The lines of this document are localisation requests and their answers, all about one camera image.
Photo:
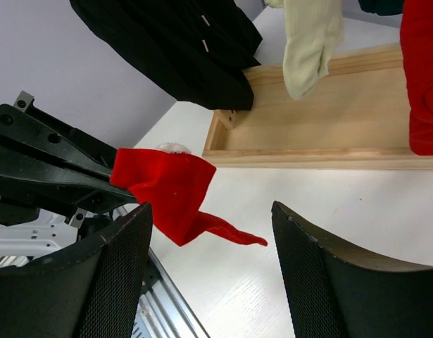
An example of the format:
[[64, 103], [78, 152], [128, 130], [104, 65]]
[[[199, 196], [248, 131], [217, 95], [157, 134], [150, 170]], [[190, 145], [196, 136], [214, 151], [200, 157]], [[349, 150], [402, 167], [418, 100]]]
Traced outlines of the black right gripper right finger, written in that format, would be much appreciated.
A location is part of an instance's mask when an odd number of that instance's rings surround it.
[[278, 201], [272, 229], [296, 337], [433, 337], [433, 266], [364, 249]]

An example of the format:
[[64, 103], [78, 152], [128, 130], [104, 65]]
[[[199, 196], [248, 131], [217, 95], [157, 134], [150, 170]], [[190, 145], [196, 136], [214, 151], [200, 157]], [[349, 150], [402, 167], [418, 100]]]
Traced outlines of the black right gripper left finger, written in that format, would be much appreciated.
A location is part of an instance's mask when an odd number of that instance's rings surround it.
[[64, 249], [0, 268], [0, 337], [130, 337], [152, 227], [142, 204]]

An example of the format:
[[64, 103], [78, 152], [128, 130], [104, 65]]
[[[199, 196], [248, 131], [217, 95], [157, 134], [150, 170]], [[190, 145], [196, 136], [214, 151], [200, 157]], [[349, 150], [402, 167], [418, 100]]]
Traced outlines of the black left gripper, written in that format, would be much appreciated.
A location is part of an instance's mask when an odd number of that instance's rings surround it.
[[110, 184], [116, 150], [34, 106], [19, 93], [0, 105], [0, 224], [28, 223], [40, 210], [80, 227], [86, 214], [136, 202]]

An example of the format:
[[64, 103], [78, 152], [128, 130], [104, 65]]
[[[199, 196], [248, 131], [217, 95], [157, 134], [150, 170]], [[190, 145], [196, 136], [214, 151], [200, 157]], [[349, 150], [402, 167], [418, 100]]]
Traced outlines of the red sock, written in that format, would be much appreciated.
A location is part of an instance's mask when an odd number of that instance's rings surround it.
[[188, 151], [119, 148], [110, 183], [128, 190], [139, 204], [151, 204], [154, 225], [178, 246], [204, 232], [239, 245], [267, 246], [264, 238], [200, 211], [215, 172], [214, 165]]
[[400, 40], [410, 103], [410, 150], [433, 156], [433, 1], [404, 2]]

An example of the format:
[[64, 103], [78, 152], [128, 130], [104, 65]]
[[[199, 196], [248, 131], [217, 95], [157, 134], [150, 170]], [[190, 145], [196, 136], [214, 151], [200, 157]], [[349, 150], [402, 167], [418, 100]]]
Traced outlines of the cream sock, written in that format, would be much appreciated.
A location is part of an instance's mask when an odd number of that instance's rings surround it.
[[342, 2], [288, 0], [266, 4], [284, 10], [284, 83], [292, 99], [302, 99], [329, 74], [329, 61], [344, 40]]

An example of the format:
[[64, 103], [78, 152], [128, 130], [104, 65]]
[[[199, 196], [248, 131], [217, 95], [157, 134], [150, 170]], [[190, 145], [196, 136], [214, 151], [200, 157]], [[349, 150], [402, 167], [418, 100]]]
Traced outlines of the green christmas sock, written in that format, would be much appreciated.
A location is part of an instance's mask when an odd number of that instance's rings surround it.
[[402, 14], [404, 0], [358, 0], [358, 3], [366, 13], [391, 16]]

